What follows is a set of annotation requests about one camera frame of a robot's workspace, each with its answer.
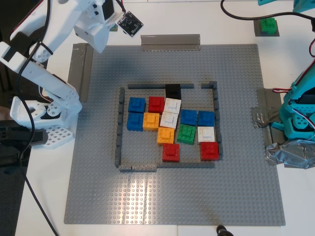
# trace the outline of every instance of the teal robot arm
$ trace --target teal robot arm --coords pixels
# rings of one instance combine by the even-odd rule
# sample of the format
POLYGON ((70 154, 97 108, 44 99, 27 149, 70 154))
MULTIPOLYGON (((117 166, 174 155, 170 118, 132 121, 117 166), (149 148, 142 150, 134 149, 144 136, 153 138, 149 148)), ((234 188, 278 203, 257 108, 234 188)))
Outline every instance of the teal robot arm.
POLYGON ((284 92, 282 123, 272 126, 283 130, 289 139, 315 141, 315 60, 284 92))
MULTIPOLYGON (((258 0, 258 5, 264 5, 276 0, 258 0)), ((293 11, 303 12, 315 8, 315 2, 313 0, 294 0, 293 11)))

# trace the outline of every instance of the table surface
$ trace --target table surface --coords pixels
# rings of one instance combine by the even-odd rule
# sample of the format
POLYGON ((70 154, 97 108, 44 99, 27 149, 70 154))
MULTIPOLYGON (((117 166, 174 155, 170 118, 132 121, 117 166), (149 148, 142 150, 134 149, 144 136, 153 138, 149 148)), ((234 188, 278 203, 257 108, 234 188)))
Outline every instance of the table surface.
MULTIPOLYGON (((227 10, 240 16, 261 16, 292 11, 292 1, 273 2, 258 6, 256 1, 226 2, 227 10)), ((198 33, 201 44, 258 45, 265 88, 288 88, 307 68, 312 58, 309 44, 314 38, 311 22, 294 16, 277 18, 280 37, 255 37, 252 21, 239 21, 224 15, 220 2, 126 3, 144 28, 133 39, 121 30, 111 32, 108 45, 141 45, 141 34, 198 33)), ((315 16, 315 11, 306 12, 315 16)), ((74 32, 49 59, 48 70, 67 79, 72 44, 84 42, 74 32)), ((76 129, 74 120, 71 130, 76 129)), ((215 236, 215 226, 176 225, 65 225, 63 223, 74 141, 54 150, 33 147, 27 176, 48 217, 61 236, 215 236)), ((315 168, 289 169, 278 165, 286 226, 237 227, 226 226, 235 236, 296 236, 307 235, 315 220, 315 168)), ((25 186, 16 229, 17 236, 53 235, 32 195, 25 186)))

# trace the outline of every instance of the orange lego brick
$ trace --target orange lego brick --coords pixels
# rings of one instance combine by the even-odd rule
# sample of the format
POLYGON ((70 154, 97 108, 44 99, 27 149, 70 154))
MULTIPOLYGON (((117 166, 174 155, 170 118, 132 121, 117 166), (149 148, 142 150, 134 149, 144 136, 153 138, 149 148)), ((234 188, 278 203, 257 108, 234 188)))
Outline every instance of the orange lego brick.
POLYGON ((143 130, 158 131, 159 113, 144 113, 143 130))
POLYGON ((174 143, 174 134, 175 129, 159 127, 157 133, 157 144, 163 145, 174 143))

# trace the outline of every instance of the green lego brick on table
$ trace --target green lego brick on table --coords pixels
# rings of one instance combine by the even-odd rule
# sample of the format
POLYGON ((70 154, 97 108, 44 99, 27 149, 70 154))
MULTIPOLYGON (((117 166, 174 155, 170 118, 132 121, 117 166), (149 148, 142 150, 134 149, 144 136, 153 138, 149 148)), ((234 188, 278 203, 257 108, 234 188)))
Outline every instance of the green lego brick on table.
POLYGON ((179 128, 179 133, 177 141, 184 144, 193 144, 193 139, 195 138, 196 127, 181 124, 179 128))
POLYGON ((261 32, 267 33, 267 34, 274 34, 277 31, 277 25, 275 18, 268 18, 260 20, 260 29, 261 32))

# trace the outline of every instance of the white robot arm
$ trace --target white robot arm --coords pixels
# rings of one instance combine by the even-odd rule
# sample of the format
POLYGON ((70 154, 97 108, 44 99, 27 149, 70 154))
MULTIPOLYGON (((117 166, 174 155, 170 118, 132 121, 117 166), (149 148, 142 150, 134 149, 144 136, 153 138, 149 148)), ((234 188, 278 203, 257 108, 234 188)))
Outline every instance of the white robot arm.
MULTIPOLYGON (((47 0, 42 0, 14 29, 10 40, 30 36, 36 29, 44 26, 47 13, 47 0)), ((110 28, 118 22, 123 13, 114 11, 113 0, 51 0, 51 17, 43 44, 33 56, 22 76, 44 88, 53 100, 50 104, 27 101, 32 111, 35 127, 43 128, 51 125, 69 127, 70 119, 80 112, 82 105, 75 88, 52 75, 39 62, 45 62, 49 56, 69 36, 72 29, 76 35, 86 40, 98 52, 102 52, 107 44, 110 28)), ((29 47, 29 53, 36 44, 29 47)), ((23 52, 13 45, 0 42, 0 61, 16 73, 27 60, 23 52)), ((18 97, 13 99, 11 117, 20 125, 31 127, 30 119, 18 97)))

